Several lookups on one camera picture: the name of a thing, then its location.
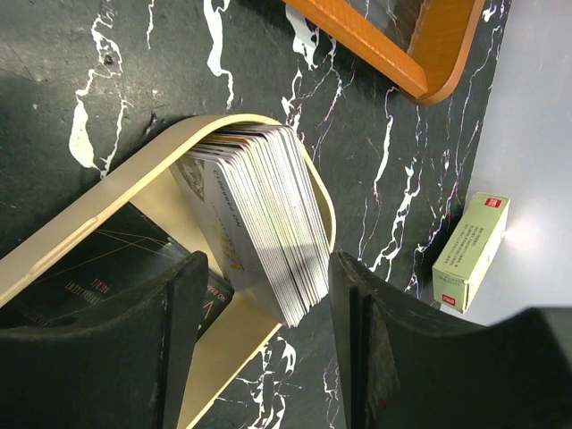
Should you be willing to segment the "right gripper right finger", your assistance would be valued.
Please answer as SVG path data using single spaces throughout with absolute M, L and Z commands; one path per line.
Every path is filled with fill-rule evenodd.
M 491 326 L 397 290 L 345 252 L 329 296 L 349 428 L 568 428 L 571 311 Z

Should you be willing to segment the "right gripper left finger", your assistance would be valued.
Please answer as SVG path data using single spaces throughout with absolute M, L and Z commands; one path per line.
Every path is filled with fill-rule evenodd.
M 174 428 L 202 319 L 197 251 L 46 326 L 1 331 L 4 428 Z

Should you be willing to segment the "black credit card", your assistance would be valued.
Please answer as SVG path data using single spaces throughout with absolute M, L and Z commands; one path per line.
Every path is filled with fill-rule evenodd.
M 52 328 L 150 282 L 190 252 L 129 203 L 1 307 L 1 328 Z

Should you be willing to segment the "stack of cards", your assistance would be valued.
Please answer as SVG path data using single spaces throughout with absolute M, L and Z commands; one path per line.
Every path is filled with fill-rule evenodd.
M 172 165 L 231 286 L 296 327 L 327 294 L 329 241 L 296 132 L 237 123 Z

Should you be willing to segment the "oval wooden tray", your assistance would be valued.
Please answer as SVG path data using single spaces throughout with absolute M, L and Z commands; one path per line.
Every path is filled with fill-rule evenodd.
M 1 260 L 1 300 L 8 302 L 131 203 L 184 248 L 212 255 L 173 177 L 171 167 L 207 134 L 234 123 L 267 123 L 257 114 L 196 116 L 159 134 L 114 172 L 35 231 Z M 178 424 L 191 428 L 279 330 L 246 298 L 234 300 L 196 340 Z

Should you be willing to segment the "white card box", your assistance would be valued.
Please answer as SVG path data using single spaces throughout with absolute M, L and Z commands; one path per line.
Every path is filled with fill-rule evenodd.
M 433 298 L 461 314 L 471 305 L 503 239 L 510 199 L 474 194 L 433 264 Z

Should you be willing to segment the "orange wooden shelf rack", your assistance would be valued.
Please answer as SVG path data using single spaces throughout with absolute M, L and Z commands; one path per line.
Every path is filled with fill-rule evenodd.
M 370 64 L 421 105 L 458 85 L 484 7 L 482 1 L 422 1 L 405 44 L 398 44 L 349 1 L 288 1 L 296 12 Z

